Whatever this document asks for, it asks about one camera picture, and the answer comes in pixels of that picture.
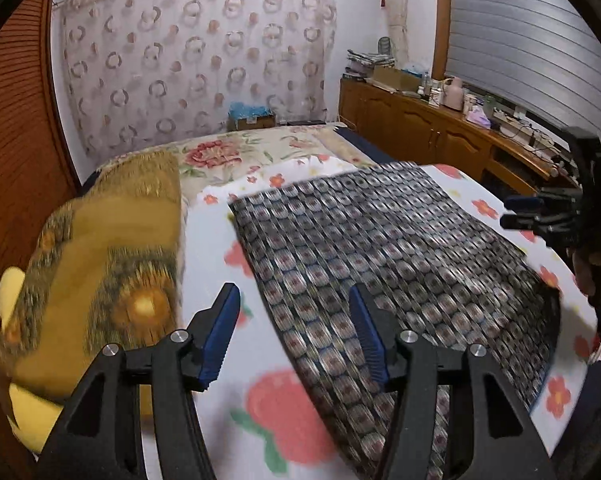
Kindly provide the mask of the person's right hand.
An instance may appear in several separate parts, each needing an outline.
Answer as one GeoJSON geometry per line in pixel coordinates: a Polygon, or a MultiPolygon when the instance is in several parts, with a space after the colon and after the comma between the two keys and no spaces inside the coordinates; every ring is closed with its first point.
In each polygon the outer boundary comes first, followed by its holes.
{"type": "Polygon", "coordinates": [[[601,252],[593,252],[593,254],[588,255],[582,250],[574,249],[570,252],[570,255],[577,287],[588,297],[589,304],[593,304],[592,298],[597,291],[594,274],[601,270],[601,252]]]}

